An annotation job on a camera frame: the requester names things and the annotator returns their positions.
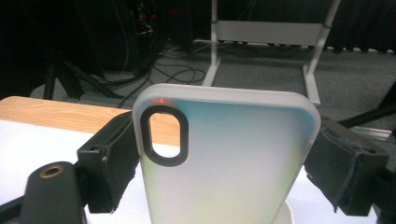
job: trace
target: metal rod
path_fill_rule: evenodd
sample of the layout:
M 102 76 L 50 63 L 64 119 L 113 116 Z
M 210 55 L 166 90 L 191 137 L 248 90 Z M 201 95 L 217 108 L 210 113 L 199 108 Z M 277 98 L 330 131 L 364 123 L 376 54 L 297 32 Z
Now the metal rod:
M 210 65 L 209 69 L 206 72 L 206 77 L 204 82 L 202 83 L 202 86 L 212 86 L 213 81 L 215 80 L 216 73 L 218 72 L 220 60 L 215 65 Z
M 71 70 L 73 71 L 77 76 L 80 78 L 84 79 L 86 82 L 90 83 L 93 85 L 99 92 L 101 92 L 103 95 L 111 98 L 118 98 L 122 99 L 123 97 L 116 94 L 114 91 L 110 90 L 108 87 L 102 85 L 100 82 L 98 82 L 95 78 L 91 77 L 90 75 L 84 73 L 82 70 L 77 68 L 71 63 L 64 62 L 64 64 Z
M 307 74 L 308 65 L 303 66 L 305 89 L 308 99 L 316 106 L 320 106 L 320 99 L 318 93 L 317 82 L 315 81 L 314 75 Z
M 337 8 L 340 5 L 341 0 L 333 0 L 332 5 L 330 6 L 329 12 L 327 14 L 326 20 L 323 23 L 322 29 L 320 30 L 318 36 L 318 42 L 315 45 L 314 56 L 311 60 L 307 68 L 307 74 L 309 76 L 313 75 L 315 69 L 318 65 L 318 60 L 320 58 L 320 54 L 323 51 L 324 45 L 326 44 L 327 36 L 329 35 L 330 30 L 332 29 L 332 21 L 334 19 L 335 13 L 337 12 Z
M 53 98 L 53 91 L 55 88 L 55 78 L 56 78 L 53 70 L 54 70 L 54 64 L 52 63 L 46 75 L 46 85 L 44 86 L 44 95 L 43 95 L 43 99 L 45 100 L 52 100 Z
M 396 81 L 393 82 L 392 87 L 390 87 L 388 93 L 385 95 L 379 107 L 383 107 L 390 104 L 396 104 Z
M 372 120 L 381 119 L 385 116 L 389 116 L 396 113 L 396 103 L 393 105 L 386 105 L 369 112 L 360 114 L 350 119 L 341 120 L 339 123 L 346 128 L 352 128 L 363 123 L 367 123 Z
M 212 22 L 211 22 L 211 66 L 218 61 L 218 0 L 212 0 Z

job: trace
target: white phone case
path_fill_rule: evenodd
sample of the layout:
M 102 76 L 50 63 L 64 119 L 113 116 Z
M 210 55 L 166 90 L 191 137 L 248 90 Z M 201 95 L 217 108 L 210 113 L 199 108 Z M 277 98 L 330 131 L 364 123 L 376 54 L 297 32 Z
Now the white phone case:
M 175 158 L 152 150 L 157 112 L 180 122 Z M 272 223 L 320 127 L 297 93 L 171 84 L 143 91 L 133 116 L 153 224 Z

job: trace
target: gray carpet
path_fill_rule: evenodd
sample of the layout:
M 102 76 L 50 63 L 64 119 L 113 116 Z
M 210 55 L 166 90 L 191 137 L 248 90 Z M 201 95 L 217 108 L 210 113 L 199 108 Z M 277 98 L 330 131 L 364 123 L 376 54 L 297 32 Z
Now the gray carpet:
M 178 50 L 166 52 L 173 57 L 162 56 L 157 63 L 184 64 L 195 69 L 207 71 L 210 64 L 209 48 L 191 53 Z M 313 51 L 309 49 L 255 46 L 254 48 L 242 45 L 225 44 L 220 46 L 219 55 L 221 64 L 213 86 L 268 90 L 293 91 L 306 95 L 302 67 L 311 60 Z M 165 73 L 174 74 L 185 68 L 177 66 L 156 65 Z M 190 80 L 192 72 L 180 74 L 177 78 Z M 110 80 L 130 77 L 120 72 L 107 72 Z M 196 72 L 195 78 L 202 74 Z M 363 112 L 375 109 L 382 98 L 396 80 L 396 57 L 394 53 L 377 53 L 369 51 L 343 51 L 335 54 L 331 50 L 323 51 L 315 72 L 321 107 L 318 109 L 322 116 L 341 120 L 351 118 Z M 150 79 L 153 83 L 165 82 L 168 77 L 152 69 Z M 120 95 L 127 95 L 142 83 L 138 81 L 114 91 Z M 132 108 L 138 94 L 151 85 L 146 83 L 139 91 L 133 94 L 123 105 Z M 77 102 L 88 105 L 117 106 L 120 99 L 104 97 L 91 87 L 84 85 L 86 93 L 79 99 L 69 99 L 59 83 L 56 85 L 55 100 Z M 41 98 L 43 87 L 32 93 L 32 97 Z M 396 115 L 379 119 L 364 127 L 394 130 Z

